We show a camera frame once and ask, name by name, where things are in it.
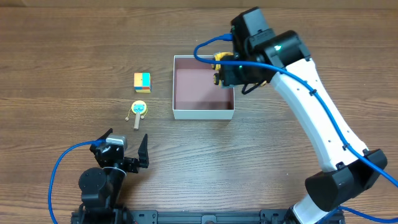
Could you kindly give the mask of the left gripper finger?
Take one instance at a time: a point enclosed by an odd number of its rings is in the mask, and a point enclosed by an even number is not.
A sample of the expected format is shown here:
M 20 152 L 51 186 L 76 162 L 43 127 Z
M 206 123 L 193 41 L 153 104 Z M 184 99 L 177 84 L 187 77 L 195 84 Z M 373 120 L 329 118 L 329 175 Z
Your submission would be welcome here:
M 137 153 L 139 156 L 139 167 L 148 168 L 149 166 L 148 134 L 144 135 Z
M 90 151 L 91 151 L 91 152 L 95 152 L 95 151 L 96 151 L 96 148 L 101 144 L 101 143 L 98 143 L 98 141 L 99 141 L 99 142 L 105 141 L 106 138 L 107 138 L 110 134 L 112 134 L 112 133 L 113 133 L 113 129 L 112 129 L 112 128 L 109 128 L 102 136 L 100 136 L 100 137 L 96 140 L 96 143 L 94 143 L 94 144 L 92 144 L 92 145 L 90 146 Z

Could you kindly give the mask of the yellow grey toy truck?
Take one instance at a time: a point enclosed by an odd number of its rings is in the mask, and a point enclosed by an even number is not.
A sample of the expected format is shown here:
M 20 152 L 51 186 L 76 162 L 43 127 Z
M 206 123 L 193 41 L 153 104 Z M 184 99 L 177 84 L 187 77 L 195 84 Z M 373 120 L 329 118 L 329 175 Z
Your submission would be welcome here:
M 222 60 L 230 60 L 234 58 L 234 53 L 232 52 L 218 52 L 213 56 L 213 60 L 220 62 Z M 223 75 L 221 73 L 221 64 L 212 64 L 212 69 L 215 71 L 213 75 L 213 83 L 217 86 L 223 86 Z

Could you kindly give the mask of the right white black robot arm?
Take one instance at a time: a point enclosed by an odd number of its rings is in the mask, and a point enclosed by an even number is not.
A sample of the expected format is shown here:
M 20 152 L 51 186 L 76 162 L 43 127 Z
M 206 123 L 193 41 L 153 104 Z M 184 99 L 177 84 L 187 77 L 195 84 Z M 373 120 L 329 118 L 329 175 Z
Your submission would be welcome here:
M 345 202 L 386 177 L 387 158 L 370 150 L 348 126 L 323 86 L 308 48 L 292 30 L 221 36 L 233 51 L 215 54 L 215 83 L 241 85 L 247 94 L 268 83 L 283 97 L 313 145 L 320 171 L 305 180 L 306 196 L 291 206 L 285 223 L 325 223 Z

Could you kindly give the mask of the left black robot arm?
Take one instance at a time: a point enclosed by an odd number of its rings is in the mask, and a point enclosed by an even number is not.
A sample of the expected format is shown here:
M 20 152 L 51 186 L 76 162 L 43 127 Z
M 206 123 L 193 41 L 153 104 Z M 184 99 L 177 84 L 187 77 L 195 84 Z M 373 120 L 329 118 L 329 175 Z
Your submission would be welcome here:
M 148 168 L 148 135 L 145 134 L 138 148 L 138 157 L 127 157 L 127 138 L 113 134 L 109 129 L 94 143 L 90 144 L 98 167 L 87 169 L 79 178 L 81 205 L 72 213 L 72 224 L 135 223 L 130 210 L 119 203 L 119 195 L 127 173 L 138 173 Z

